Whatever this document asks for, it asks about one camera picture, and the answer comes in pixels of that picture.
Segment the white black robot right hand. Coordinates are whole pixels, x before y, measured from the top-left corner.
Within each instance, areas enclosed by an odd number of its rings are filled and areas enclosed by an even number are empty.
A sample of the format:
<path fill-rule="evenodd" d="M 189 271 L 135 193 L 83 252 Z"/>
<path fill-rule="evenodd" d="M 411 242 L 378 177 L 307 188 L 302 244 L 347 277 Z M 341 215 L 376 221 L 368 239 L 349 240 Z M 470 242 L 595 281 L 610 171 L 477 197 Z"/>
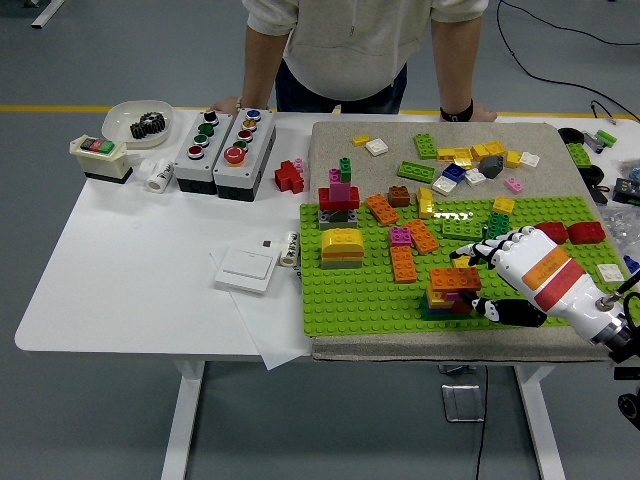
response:
<path fill-rule="evenodd" d="M 511 326 L 539 327 L 551 316 L 569 322 L 576 333 L 592 344 L 614 350 L 631 339 L 622 305 L 614 302 L 601 310 L 596 305 L 604 293 L 583 267 L 543 231 L 532 226 L 513 230 L 495 239 L 458 248 L 452 259 L 480 259 L 522 299 L 490 300 L 474 293 L 462 298 L 487 319 Z"/>

